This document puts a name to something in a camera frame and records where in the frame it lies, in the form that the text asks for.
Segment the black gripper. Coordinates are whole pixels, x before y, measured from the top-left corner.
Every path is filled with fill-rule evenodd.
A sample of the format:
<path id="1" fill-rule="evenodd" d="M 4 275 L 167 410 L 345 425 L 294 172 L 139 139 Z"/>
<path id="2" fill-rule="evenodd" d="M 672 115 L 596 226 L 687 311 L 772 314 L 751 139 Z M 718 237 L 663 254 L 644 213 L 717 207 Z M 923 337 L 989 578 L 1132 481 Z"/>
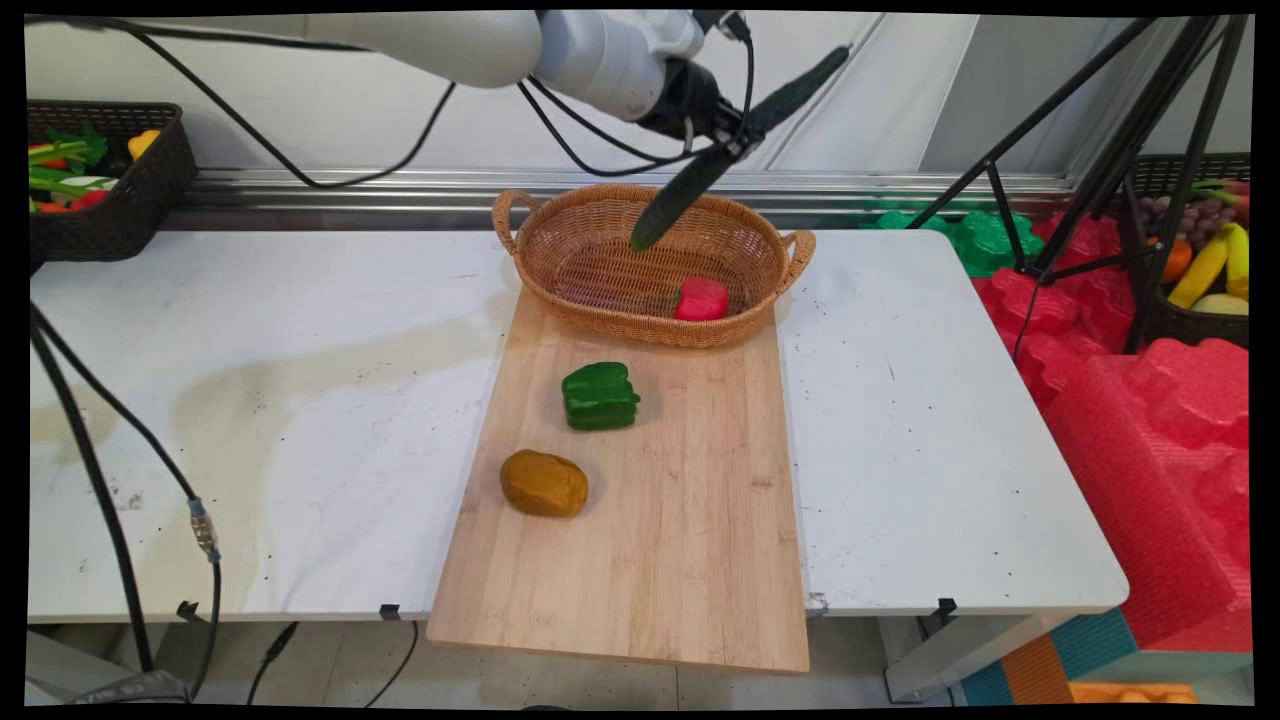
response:
<path id="1" fill-rule="evenodd" d="M 773 129 L 772 113 L 764 108 L 740 111 L 721 95 L 714 76 L 695 61 L 663 60 L 662 90 L 650 111 L 637 120 L 644 129 L 691 145 L 696 138 L 713 142 L 698 151 L 699 161 L 733 165 L 753 152 L 753 138 Z"/>

